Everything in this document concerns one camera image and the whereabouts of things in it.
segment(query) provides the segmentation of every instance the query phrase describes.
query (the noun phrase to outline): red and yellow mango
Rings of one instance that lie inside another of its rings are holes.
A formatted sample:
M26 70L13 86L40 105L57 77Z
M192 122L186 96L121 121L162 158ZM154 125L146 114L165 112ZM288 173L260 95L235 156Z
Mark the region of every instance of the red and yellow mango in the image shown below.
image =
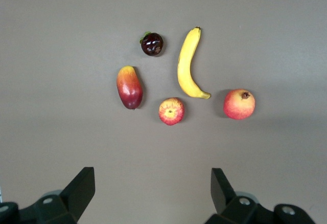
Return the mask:
M132 66L124 66L117 75L117 89L127 109L136 109L142 102L143 89Z

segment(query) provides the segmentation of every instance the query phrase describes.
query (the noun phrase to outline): screw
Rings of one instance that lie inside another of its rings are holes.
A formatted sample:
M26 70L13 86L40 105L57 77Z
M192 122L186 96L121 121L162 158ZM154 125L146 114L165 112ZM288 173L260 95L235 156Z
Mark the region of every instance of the screw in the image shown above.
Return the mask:
M43 203L44 204L49 204L49 203L51 203L52 202L52 198L51 197L48 197L48 198L46 198L45 200L43 200Z
M240 203L243 204L243 205L250 205L251 202L247 198L241 197L240 198Z
M289 206L283 206L282 210L284 211L285 214L295 215L295 211Z
M7 205L0 207L0 212L5 212L9 207Z

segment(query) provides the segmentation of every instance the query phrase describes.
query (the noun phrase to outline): green calyx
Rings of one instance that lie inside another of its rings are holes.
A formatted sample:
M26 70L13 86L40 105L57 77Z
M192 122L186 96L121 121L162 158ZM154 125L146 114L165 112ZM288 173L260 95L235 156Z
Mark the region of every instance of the green calyx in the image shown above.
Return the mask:
M144 36L141 37L141 39L139 40L139 42L141 43L142 40L143 40L143 38L146 37L147 35L149 35L150 33L151 33L150 31L146 31L146 32L144 33Z

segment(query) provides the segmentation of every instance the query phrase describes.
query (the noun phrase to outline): yellow banana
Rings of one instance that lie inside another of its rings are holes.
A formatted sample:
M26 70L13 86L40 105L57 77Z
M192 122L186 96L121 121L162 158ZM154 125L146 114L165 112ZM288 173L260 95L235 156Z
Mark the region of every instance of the yellow banana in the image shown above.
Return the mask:
M187 95L195 98L209 99L211 94L202 91L193 81L191 75L191 62L200 36L200 27L193 28L187 34L179 54L177 77L180 87Z

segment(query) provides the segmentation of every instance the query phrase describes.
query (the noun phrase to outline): dark purple fruit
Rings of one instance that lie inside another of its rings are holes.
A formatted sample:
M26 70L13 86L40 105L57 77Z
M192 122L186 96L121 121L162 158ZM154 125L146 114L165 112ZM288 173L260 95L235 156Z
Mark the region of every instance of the dark purple fruit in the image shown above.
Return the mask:
M155 56L162 51L164 41L157 33L146 32L144 37L139 41L144 53L149 56Z

